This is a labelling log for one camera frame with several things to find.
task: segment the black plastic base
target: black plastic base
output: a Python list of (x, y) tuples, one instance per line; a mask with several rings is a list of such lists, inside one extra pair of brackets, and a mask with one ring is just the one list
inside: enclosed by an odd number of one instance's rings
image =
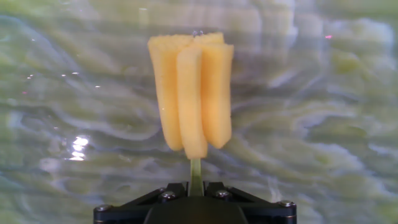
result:
[[(210, 182), (203, 197), (188, 197), (188, 184), (169, 184), (120, 207), (94, 209), (94, 224), (297, 224), (294, 203), (270, 203), (222, 182)], [(217, 194), (226, 190), (225, 195)], [(163, 197), (173, 192), (174, 197)]]

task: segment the black mounting bracket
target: black mounting bracket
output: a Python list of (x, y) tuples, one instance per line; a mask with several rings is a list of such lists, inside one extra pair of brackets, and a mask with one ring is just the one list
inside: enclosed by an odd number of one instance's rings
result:
[(188, 185), (168, 184), (118, 207), (100, 205), (93, 223), (297, 224), (297, 206), (291, 201), (270, 203), (222, 182), (204, 182), (204, 196), (189, 197)]

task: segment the marble background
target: marble background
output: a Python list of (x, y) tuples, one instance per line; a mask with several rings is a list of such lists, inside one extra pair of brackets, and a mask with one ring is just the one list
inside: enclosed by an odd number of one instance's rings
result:
[(222, 31), (233, 138), (203, 178), (298, 222), (398, 223), (395, 0), (0, 1), (0, 220), (91, 223), (189, 180), (167, 148), (146, 43)]

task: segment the yellow soft finger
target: yellow soft finger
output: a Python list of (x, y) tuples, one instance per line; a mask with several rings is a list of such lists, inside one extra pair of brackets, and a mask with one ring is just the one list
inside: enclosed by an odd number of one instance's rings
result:
[(199, 44), (202, 49), (201, 111), (206, 140), (222, 148), (232, 135), (231, 127), (231, 67), (234, 46)]
[(177, 56), (178, 115), (188, 159), (207, 156), (208, 143), (201, 118), (201, 48), (188, 47)]
[(175, 151), (183, 148), (178, 121), (177, 55), (192, 41), (191, 35), (158, 36), (148, 41), (163, 134), (168, 146)]

